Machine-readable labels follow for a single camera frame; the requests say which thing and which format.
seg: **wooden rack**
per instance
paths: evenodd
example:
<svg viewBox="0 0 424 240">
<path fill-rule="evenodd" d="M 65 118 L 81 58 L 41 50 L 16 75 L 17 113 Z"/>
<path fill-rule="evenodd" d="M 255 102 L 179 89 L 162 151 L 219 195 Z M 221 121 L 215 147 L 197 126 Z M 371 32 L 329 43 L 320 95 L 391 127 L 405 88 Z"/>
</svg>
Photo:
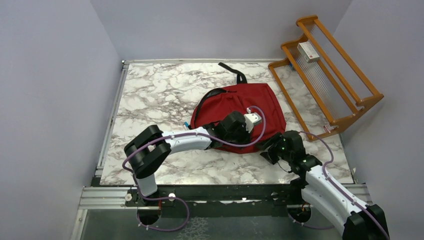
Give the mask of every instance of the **wooden rack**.
<svg viewBox="0 0 424 240">
<path fill-rule="evenodd" d="M 273 76 L 275 77 L 279 87 L 281 88 L 285 98 L 287 99 L 288 104 L 293 109 L 294 114 L 296 115 L 297 119 L 300 122 L 300 125 L 304 129 L 304 131 L 309 132 L 309 129 L 307 125 L 305 124 L 305 121 L 303 120 L 302 116 L 300 115 L 298 109 L 294 105 L 292 99 L 290 98 L 287 90 L 284 88 L 283 83 L 281 82 L 279 76 L 277 75 L 275 68 L 287 66 L 289 64 L 292 65 L 292 67 L 297 71 L 300 78 L 303 80 L 305 86 L 309 90 L 310 94 L 315 99 L 316 103 L 318 104 L 319 108 L 321 109 L 324 116 L 327 118 L 328 123 L 330 126 L 333 126 L 334 128 L 331 130 L 328 130 L 325 133 L 319 134 L 318 136 L 321 138 L 329 137 L 334 134 L 338 134 L 346 130 L 349 126 L 351 126 L 356 120 L 358 120 L 362 115 L 364 115 L 371 107 L 373 107 L 376 103 L 378 103 L 384 95 L 381 94 L 374 85 L 370 82 L 370 80 L 365 76 L 365 74 L 359 69 L 359 67 L 354 63 L 354 61 L 349 57 L 349 55 L 343 50 L 343 48 L 340 46 L 340 44 L 336 41 L 336 39 L 331 35 L 331 33 L 326 29 L 326 27 L 320 22 L 318 17 L 316 15 L 302 17 L 296 21 L 296 25 L 299 26 L 302 31 L 303 35 L 294 41 L 289 41 L 286 43 L 283 43 L 281 45 L 281 49 L 284 51 L 284 53 L 287 55 L 287 58 L 281 61 L 272 62 L 268 65 L 268 68 L 272 72 Z M 371 92 L 372 96 L 360 98 L 358 94 L 355 92 L 355 90 L 351 87 L 349 82 L 345 79 L 345 77 L 341 74 L 339 69 L 336 67 L 336 65 L 332 62 L 332 60 L 329 58 L 327 53 L 323 50 L 323 48 L 320 46 L 320 44 L 317 42 L 317 40 L 314 38 L 313 34 L 310 32 L 311 29 L 314 27 L 318 27 L 322 33 L 325 35 L 325 37 L 329 40 L 329 42 L 334 46 L 334 48 L 337 50 L 337 52 L 343 57 L 343 59 L 347 62 L 347 64 L 350 66 L 350 68 L 354 71 L 354 73 L 359 77 L 359 79 L 362 81 L 362 83 L 368 88 L 368 90 Z M 337 93 L 341 96 L 344 103 L 347 105 L 347 107 L 350 109 L 351 114 L 343 117 L 336 118 L 333 116 L 331 111 L 329 110 L 327 104 L 322 100 L 320 95 L 317 93 L 317 90 L 313 87 L 310 80 L 307 78 L 307 75 L 305 74 L 304 70 L 301 68 L 301 66 L 296 62 L 297 57 L 299 57 L 300 53 L 297 49 L 298 43 L 303 43 L 309 41 L 316 49 L 318 54 L 320 55 L 320 59 L 315 62 L 316 66 L 318 66 L 322 72 L 323 75 L 326 76 L 327 80 L 330 82 L 331 85 L 334 86 Z M 339 82 L 344 86 L 344 89 L 346 89 L 347 93 L 350 95 L 351 100 L 348 95 L 345 93 L 345 91 L 342 89 L 342 87 L 339 85 L 339 83 L 334 78 L 333 74 L 330 73 L 330 71 L 327 69 L 326 65 L 321 61 L 321 59 L 324 59 L 326 62 L 326 65 L 329 66 L 329 68 L 332 70 L 334 75 L 339 79 Z M 316 137 L 308 135 L 308 138 L 310 141 L 317 140 Z"/>
</svg>

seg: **marble table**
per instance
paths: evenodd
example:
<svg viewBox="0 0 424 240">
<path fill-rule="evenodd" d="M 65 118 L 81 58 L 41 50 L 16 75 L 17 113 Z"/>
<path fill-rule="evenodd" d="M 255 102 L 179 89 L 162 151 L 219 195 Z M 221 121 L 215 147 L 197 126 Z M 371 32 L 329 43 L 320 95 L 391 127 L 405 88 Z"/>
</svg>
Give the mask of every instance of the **marble table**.
<svg viewBox="0 0 424 240">
<path fill-rule="evenodd" d="M 243 72 L 249 83 L 267 83 L 275 92 L 287 122 L 286 130 L 302 130 L 268 69 L 267 62 L 227 63 Z M 299 75 L 289 67 L 277 68 L 284 86 L 311 132 L 319 134 L 328 124 Z M 124 146 L 149 125 L 163 131 L 183 131 L 193 110 L 206 92 L 236 83 L 235 74 L 217 63 L 132 63 L 123 87 L 112 137 L 101 176 L 101 185 L 133 184 L 129 172 L 122 169 Z M 306 151 L 325 162 L 330 154 L 319 142 L 308 142 Z M 341 183 L 353 183 L 338 135 L 325 139 L 335 161 L 329 172 Z M 281 166 L 289 166 L 280 160 Z M 210 149 L 192 150 L 167 157 L 155 173 L 158 184 L 286 184 L 298 176 L 271 165 L 259 153 L 235 154 Z"/>
</svg>

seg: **red backpack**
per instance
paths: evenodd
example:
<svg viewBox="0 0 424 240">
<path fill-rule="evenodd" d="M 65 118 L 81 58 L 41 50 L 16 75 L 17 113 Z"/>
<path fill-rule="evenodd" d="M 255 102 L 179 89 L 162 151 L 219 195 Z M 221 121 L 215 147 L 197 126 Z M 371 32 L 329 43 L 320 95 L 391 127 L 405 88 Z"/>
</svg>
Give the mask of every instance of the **red backpack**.
<svg viewBox="0 0 424 240">
<path fill-rule="evenodd" d="M 232 69 L 222 62 L 219 65 L 237 74 L 237 85 L 215 88 L 206 93 L 194 109 L 189 127 L 195 129 L 206 124 L 217 123 L 233 111 L 245 114 L 248 107 L 257 106 L 263 111 L 266 118 L 265 133 L 259 142 L 271 138 L 278 132 L 283 133 L 286 130 L 286 121 L 277 97 L 270 86 L 267 83 L 248 83 L 246 76 L 240 71 Z M 259 137 L 262 128 L 263 123 L 253 128 L 252 141 Z M 218 149 L 238 154 L 259 151 L 254 145 L 245 148 L 223 145 Z"/>
</svg>

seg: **white marble surface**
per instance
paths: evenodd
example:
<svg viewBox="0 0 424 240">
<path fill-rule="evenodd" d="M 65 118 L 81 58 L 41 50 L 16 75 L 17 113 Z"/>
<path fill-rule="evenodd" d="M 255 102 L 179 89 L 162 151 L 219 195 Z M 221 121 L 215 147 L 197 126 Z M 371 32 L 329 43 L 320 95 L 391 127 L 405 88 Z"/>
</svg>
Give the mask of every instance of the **white marble surface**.
<svg viewBox="0 0 424 240">
<path fill-rule="evenodd" d="M 249 83 L 268 83 L 275 92 L 287 122 L 286 130 L 302 130 L 292 109 L 268 69 L 267 63 L 228 63 L 243 72 Z M 326 124 L 318 105 L 299 75 L 288 67 L 277 69 L 304 120 L 313 133 L 322 133 Z M 131 64 L 123 88 L 100 184 L 133 184 L 122 169 L 124 146 L 149 125 L 163 131 L 182 131 L 206 92 L 235 84 L 235 74 L 217 63 Z M 353 183 L 340 142 L 335 135 L 325 139 L 335 162 L 329 172 L 341 183 Z M 319 142 L 304 141 L 306 151 L 325 162 L 330 154 Z M 288 164 L 280 164 L 289 170 Z M 236 154 L 219 150 L 192 150 L 167 157 L 155 173 L 158 184 L 285 184 L 297 178 L 271 165 L 259 153 Z"/>
</svg>

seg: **purple cable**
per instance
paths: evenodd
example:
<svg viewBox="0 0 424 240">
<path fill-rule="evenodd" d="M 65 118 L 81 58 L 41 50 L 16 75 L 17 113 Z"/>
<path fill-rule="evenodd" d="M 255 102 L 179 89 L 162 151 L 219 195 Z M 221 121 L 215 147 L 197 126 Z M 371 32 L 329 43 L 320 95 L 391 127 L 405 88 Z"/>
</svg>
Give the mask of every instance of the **purple cable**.
<svg viewBox="0 0 424 240">
<path fill-rule="evenodd" d="M 305 227 L 307 229 L 314 229 L 314 230 L 329 230 L 329 229 L 333 229 L 334 226 L 311 226 L 302 222 L 299 222 L 297 220 L 295 220 L 290 214 L 288 215 L 288 217 L 293 220 L 294 223 L 297 223 L 299 225 L 301 225 L 302 227 Z"/>
<path fill-rule="evenodd" d="M 265 114 L 264 114 L 264 112 L 263 112 L 263 111 L 262 111 L 259 107 L 257 107 L 257 106 L 250 106 L 250 107 L 249 107 L 249 109 L 256 109 L 256 110 L 258 110 L 258 111 L 260 112 L 260 114 L 262 115 L 262 121 L 263 121 L 262 132 L 260 133 L 259 137 L 258 137 L 255 141 L 253 141 L 253 142 L 251 142 L 251 143 L 248 143 L 248 144 L 234 144 L 234 143 L 226 142 L 226 141 L 221 140 L 221 139 L 219 139 L 219 138 L 217 138 L 217 137 L 214 137 L 214 136 L 211 136 L 211 135 L 208 135 L 208 134 L 205 134 L 205 133 L 201 133 L 201 132 L 186 132 L 186 133 L 180 133 L 180 134 L 175 134 L 175 135 L 173 135 L 173 137 L 174 137 L 174 138 L 178 138 L 178 137 L 184 137 L 184 136 L 190 136 L 190 135 L 196 135 L 196 136 L 197 136 L 197 135 L 199 135 L 199 136 L 203 136 L 203 137 L 207 137 L 207 138 L 213 139 L 213 140 L 215 140 L 215 141 L 218 141 L 218 142 L 220 142 L 220 143 L 223 143 L 223 144 L 225 144 L 225 145 L 229 145 L 229 146 L 232 146 L 232 147 L 245 148 L 245 147 L 252 146 L 252 145 L 256 144 L 257 142 L 259 142 L 259 140 L 260 140 L 260 139 L 264 136 L 265 129 L 266 129 L 266 126 L 267 126 L 267 121 L 266 121 L 266 119 L 265 119 Z M 164 196 L 164 197 L 157 197 L 157 198 L 148 198 L 148 197 L 144 196 L 144 195 L 142 194 L 142 192 L 140 191 L 140 187 L 139 187 L 139 185 L 137 184 L 137 180 L 136 180 L 136 177 L 135 177 L 135 175 L 134 175 L 134 171 L 133 171 L 132 169 L 130 169 L 130 168 L 128 168 L 128 167 L 126 167 L 125 165 L 128 163 L 128 161 L 129 161 L 131 158 L 133 158 L 133 157 L 134 157 L 137 153 L 141 152 L 143 149 L 145 149 L 145 148 L 147 148 L 148 146 L 153 145 L 153 144 L 155 144 L 155 143 L 157 143 L 157 142 L 159 142 L 159 141 L 162 141 L 162 140 L 165 140 L 165 139 L 170 139 L 170 138 L 172 138 L 172 136 L 171 136 L 171 135 L 169 135 L 169 136 L 163 136 L 163 137 L 157 138 L 157 139 L 155 139 L 155 140 L 153 140 L 153 141 L 150 141 L 150 142 L 148 142 L 148 143 L 144 144 L 144 145 L 143 145 L 143 146 L 141 146 L 139 149 L 137 149 L 136 151 L 134 151 L 133 153 L 131 153 L 131 154 L 130 154 L 130 155 L 129 155 L 129 156 L 128 156 L 128 157 L 127 157 L 124 161 L 123 161 L 123 163 L 122 163 L 122 168 L 132 173 L 132 179 L 134 180 L 135 185 L 137 186 L 138 193 L 140 194 L 140 196 L 141 196 L 144 200 L 147 200 L 147 201 L 161 201 L 161 200 L 176 199 L 176 200 L 178 200 L 178 201 L 180 201 L 180 202 L 182 202 L 182 203 L 184 204 L 185 209 L 187 210 L 187 217 L 185 218 L 185 221 L 184 221 L 184 222 L 183 222 L 180 226 L 175 227 L 175 228 L 171 228 L 171 229 L 164 229 L 164 228 L 159 228 L 159 227 L 154 227 L 154 226 L 144 225 L 144 224 L 140 221 L 139 215 L 138 215 L 138 213 L 137 213 L 137 219 L 138 219 L 139 224 L 140 224 L 141 226 L 146 227 L 146 228 L 148 228 L 148 229 L 153 229 L 153 230 L 161 231 L 161 232 L 173 232 L 173 231 L 178 231 L 178 230 L 182 229 L 184 226 L 186 226 L 186 225 L 187 225 L 187 223 L 189 222 L 189 218 L 190 218 L 190 210 L 189 210 L 189 206 L 187 205 L 187 203 L 186 203 L 184 200 L 182 200 L 182 199 L 181 199 L 181 198 L 179 198 L 179 197 Z"/>
<path fill-rule="evenodd" d="M 363 207 L 363 206 L 361 206 L 359 203 L 357 203 L 356 201 L 354 201 L 354 199 L 349 195 L 349 194 L 347 194 L 343 189 L 341 189 L 332 179 L 331 179 L 331 177 L 328 177 L 329 175 L 328 175 L 328 173 L 327 173 L 327 170 L 326 170 L 326 167 L 327 167 L 327 165 L 328 164 L 331 164 L 331 163 L 333 163 L 334 162 L 334 155 L 333 155 L 333 152 L 332 152 L 332 150 L 331 150 L 331 148 L 329 147 L 329 145 L 321 138 L 321 137 L 319 137 L 319 136 L 317 136 L 317 135 L 315 135 L 315 134 L 313 134 L 313 133 L 310 133 L 310 132 L 306 132 L 306 131 L 300 131 L 299 133 L 303 133 L 303 134 L 307 134 L 307 135 L 311 135 L 311 136 L 314 136 L 314 137 L 316 137 L 318 140 L 320 140 L 326 147 L 327 147 L 327 149 L 328 149 L 328 151 L 330 152 L 330 155 L 331 155 L 331 160 L 330 161 L 326 161 L 325 163 L 324 163 L 324 165 L 322 165 L 322 171 L 323 171 L 323 173 L 324 173 L 324 176 L 329 180 L 329 182 L 341 193 L 341 194 L 343 194 L 343 196 L 345 196 L 347 199 L 349 199 L 349 201 L 351 201 L 355 206 L 357 206 L 358 208 L 360 208 L 374 223 L 375 223 L 375 225 L 377 226 L 377 228 L 383 233 L 383 235 L 384 235 L 384 237 L 387 239 L 387 240 L 390 240 L 390 237 L 389 237 L 389 235 L 387 234 L 387 232 L 384 230 L 384 228 L 382 227 L 382 225 L 379 223 L 379 221 L 377 221 L 377 219 L 373 216 L 373 215 L 371 215 L 371 213 L 365 208 L 365 207 Z"/>
</svg>

